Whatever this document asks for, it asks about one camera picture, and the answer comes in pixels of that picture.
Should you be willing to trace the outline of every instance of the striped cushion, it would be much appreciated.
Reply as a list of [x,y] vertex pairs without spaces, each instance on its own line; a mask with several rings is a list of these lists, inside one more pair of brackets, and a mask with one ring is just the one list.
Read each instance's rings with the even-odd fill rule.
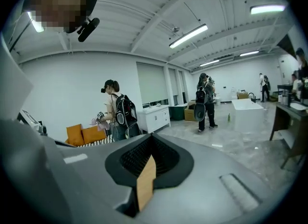
[[89,146],[95,146],[95,145],[103,145],[103,144],[109,144],[109,143],[112,143],[112,142],[113,142],[112,135],[109,135],[103,140],[95,141],[93,143],[81,145],[81,146],[78,146],[78,147],[89,147]]

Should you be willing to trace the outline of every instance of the tiled floor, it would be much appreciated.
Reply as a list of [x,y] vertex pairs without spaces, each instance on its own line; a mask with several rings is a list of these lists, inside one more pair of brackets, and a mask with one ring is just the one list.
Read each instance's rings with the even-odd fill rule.
[[265,108],[264,119],[260,120],[263,126],[262,132],[235,132],[232,120],[228,122],[228,114],[232,110],[232,104],[221,104],[215,106],[217,129],[209,129],[207,120],[205,131],[198,132],[197,122],[181,120],[172,121],[171,127],[165,127],[158,133],[214,147],[257,173],[271,189],[276,190],[292,183],[299,166],[296,165],[295,159],[290,159],[283,170],[280,168],[286,158],[288,147],[276,133],[273,140],[269,141],[276,104],[258,103]]

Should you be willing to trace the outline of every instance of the floor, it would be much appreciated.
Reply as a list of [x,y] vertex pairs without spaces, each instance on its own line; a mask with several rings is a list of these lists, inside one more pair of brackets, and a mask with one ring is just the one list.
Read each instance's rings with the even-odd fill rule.
[[171,127],[165,127],[158,134],[170,135],[190,142],[214,147],[254,171],[272,190],[291,184],[296,177],[299,166],[296,158],[288,160],[284,169],[281,169],[286,158],[288,147],[285,141],[274,134],[273,140],[269,136],[274,123],[276,104],[260,103],[265,108],[262,132],[240,133],[235,132],[232,120],[228,122],[228,114],[232,104],[215,106],[215,123],[217,129],[209,129],[208,120],[205,122],[205,131],[198,132],[198,123],[194,121],[172,121]]

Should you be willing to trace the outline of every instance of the ceiling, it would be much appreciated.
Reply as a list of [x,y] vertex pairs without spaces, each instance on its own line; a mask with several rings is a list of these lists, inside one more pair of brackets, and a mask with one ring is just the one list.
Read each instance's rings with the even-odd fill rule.
[[[92,18],[100,24],[85,40],[77,33],[51,29],[37,33],[29,26],[14,48],[23,63],[38,57],[76,51],[118,52],[144,56],[198,71],[200,64],[261,50],[276,50],[291,28],[288,9],[281,13],[250,14],[250,7],[283,4],[286,0],[98,0]],[[15,34],[26,26],[24,14]],[[206,24],[208,30],[171,49],[169,44],[192,29]],[[177,33],[173,27],[179,27]]]

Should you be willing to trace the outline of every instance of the orange pillow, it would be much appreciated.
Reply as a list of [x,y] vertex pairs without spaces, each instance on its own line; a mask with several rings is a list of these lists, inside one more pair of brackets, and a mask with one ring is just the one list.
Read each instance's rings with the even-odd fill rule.
[[68,137],[68,144],[74,146],[81,146],[85,144],[81,134],[81,124],[67,127],[66,132]]
[[85,144],[93,143],[95,141],[103,140],[106,138],[105,131],[98,131],[97,126],[82,129],[82,134]]

